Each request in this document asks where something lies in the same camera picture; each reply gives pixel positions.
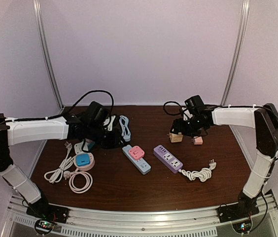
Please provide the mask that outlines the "pink socket adapter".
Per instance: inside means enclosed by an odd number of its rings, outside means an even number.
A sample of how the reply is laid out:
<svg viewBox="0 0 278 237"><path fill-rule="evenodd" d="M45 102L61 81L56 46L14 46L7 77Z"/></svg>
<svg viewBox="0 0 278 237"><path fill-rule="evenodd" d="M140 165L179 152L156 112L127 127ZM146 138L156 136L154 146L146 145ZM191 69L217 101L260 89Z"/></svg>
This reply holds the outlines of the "pink socket adapter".
<svg viewBox="0 0 278 237"><path fill-rule="evenodd" d="M130 148L129 154L134 160L139 160L144 157L145 151L140 146L133 146Z"/></svg>

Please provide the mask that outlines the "light blue power strip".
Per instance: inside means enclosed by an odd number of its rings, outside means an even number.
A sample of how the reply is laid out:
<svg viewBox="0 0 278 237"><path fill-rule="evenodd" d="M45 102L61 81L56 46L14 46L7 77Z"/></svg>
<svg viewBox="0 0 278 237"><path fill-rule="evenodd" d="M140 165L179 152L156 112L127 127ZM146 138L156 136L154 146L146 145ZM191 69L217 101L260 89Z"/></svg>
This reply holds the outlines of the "light blue power strip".
<svg viewBox="0 0 278 237"><path fill-rule="evenodd" d="M151 171L151 166L144 160L144 155L140 157L140 159L136 160L130 153L130 150L133 147L131 145L127 145L122 148L123 154L128 158L128 160L140 171L142 175L147 174Z"/></svg>

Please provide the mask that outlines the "purple usb power strip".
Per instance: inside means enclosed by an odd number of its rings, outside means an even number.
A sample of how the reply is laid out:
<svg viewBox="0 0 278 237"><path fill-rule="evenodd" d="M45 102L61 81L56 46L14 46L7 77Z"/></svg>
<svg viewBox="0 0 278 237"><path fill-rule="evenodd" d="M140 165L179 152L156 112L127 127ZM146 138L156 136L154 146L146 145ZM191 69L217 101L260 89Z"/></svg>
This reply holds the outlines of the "purple usb power strip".
<svg viewBox="0 0 278 237"><path fill-rule="evenodd" d="M153 149L153 154L174 174L183 167L183 163L162 145L156 146Z"/></svg>

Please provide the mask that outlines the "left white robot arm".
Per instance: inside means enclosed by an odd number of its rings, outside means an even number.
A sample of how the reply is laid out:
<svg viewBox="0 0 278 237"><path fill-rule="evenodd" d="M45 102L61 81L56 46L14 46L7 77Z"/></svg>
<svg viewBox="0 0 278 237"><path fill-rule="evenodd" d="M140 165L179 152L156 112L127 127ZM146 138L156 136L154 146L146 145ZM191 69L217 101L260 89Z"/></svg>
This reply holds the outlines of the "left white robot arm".
<svg viewBox="0 0 278 237"><path fill-rule="evenodd" d="M41 219L52 215L52 208L42 191L24 172L14 164L10 146L41 140L88 139L104 149L121 145L121 132L114 127L108 130L106 117L86 115L65 115L49 118L6 118L0 114L0 176L4 178L23 198L33 204L33 211Z"/></svg>

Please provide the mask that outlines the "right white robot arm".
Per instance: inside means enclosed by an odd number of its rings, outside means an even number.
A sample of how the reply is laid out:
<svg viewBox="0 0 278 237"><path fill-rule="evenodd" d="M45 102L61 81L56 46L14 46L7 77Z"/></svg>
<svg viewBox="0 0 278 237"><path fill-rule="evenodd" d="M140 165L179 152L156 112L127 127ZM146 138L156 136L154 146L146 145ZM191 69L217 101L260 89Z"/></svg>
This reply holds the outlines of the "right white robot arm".
<svg viewBox="0 0 278 237"><path fill-rule="evenodd" d="M260 195L278 160L278 112L272 103L263 106L192 105L180 109L179 116L188 110L191 117L173 121L170 133L200 136L212 126L233 125L255 130L256 159L248 181L238 197L234 214L244 218L253 210L252 202Z"/></svg>

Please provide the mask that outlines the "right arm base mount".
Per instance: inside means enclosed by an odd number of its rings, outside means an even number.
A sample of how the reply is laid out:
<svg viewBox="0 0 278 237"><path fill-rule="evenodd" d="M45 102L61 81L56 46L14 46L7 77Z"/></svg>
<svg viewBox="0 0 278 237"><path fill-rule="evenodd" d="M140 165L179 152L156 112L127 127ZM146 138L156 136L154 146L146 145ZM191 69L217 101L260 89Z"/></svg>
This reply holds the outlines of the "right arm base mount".
<svg viewBox="0 0 278 237"><path fill-rule="evenodd" d="M235 204L221 204L217 209L217 214L220 223L235 221L243 218L248 218L250 215L259 213L259 208L253 206L249 211L241 211L238 203Z"/></svg>

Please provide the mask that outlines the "small pink charger plug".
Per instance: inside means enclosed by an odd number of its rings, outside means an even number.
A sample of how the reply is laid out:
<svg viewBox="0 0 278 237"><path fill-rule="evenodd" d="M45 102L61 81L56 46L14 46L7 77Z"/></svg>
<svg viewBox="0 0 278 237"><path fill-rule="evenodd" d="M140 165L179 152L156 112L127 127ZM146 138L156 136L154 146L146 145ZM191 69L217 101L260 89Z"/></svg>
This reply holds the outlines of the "small pink charger plug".
<svg viewBox="0 0 278 237"><path fill-rule="evenodd" d="M203 144L203 139L202 137L193 137L192 139L192 143L195 145L195 146L200 146Z"/></svg>

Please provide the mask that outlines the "beige cube socket adapter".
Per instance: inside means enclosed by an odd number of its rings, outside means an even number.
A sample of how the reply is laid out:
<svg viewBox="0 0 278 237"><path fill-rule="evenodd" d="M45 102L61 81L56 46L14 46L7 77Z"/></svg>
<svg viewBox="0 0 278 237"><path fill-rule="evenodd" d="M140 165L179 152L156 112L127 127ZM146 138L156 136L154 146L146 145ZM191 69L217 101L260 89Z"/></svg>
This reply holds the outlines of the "beige cube socket adapter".
<svg viewBox="0 0 278 237"><path fill-rule="evenodd" d="M169 133L167 136L171 143L181 143L183 140L183 135L181 133L179 134Z"/></svg>

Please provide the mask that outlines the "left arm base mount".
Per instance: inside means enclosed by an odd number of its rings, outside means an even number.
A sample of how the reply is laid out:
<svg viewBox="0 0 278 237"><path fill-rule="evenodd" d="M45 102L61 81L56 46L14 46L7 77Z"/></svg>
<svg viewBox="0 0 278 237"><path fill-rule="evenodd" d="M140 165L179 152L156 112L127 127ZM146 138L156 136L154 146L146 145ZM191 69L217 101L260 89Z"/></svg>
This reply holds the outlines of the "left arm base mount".
<svg viewBox="0 0 278 237"><path fill-rule="evenodd" d="M69 209L48 203L28 204L26 214L49 222L66 223Z"/></svg>

